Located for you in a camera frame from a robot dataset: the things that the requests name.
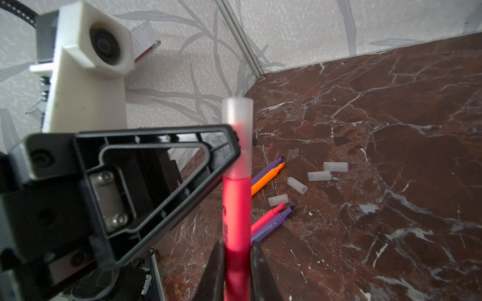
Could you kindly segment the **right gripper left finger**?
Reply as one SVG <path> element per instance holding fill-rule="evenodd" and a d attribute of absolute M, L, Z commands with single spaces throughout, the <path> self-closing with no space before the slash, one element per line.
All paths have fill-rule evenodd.
<path fill-rule="evenodd" d="M 217 242 L 212 250 L 205 271 L 192 301 L 223 301 L 225 275 L 225 248 Z"/>

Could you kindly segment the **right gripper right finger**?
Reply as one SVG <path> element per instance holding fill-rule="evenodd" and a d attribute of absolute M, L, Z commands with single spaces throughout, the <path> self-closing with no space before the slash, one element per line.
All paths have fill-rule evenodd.
<path fill-rule="evenodd" d="M 283 301 L 282 295 L 272 276 L 267 260 L 260 244 L 254 242 L 250 250 L 250 300 L 254 301 Z"/>

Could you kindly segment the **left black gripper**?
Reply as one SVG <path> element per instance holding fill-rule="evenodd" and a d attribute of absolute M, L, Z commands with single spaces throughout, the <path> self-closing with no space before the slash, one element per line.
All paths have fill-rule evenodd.
<path fill-rule="evenodd" d="M 1 299 L 48 300 L 126 266 L 239 157 L 227 124 L 25 138 L 1 155 Z"/>

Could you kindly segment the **red pink marker pen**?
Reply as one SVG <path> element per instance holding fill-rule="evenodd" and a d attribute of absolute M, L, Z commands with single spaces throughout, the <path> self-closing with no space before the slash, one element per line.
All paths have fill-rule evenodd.
<path fill-rule="evenodd" d="M 231 97 L 222 109 L 222 121 L 232 126 L 240 145 L 239 158 L 223 175 L 224 299 L 249 300 L 254 102 Z"/>

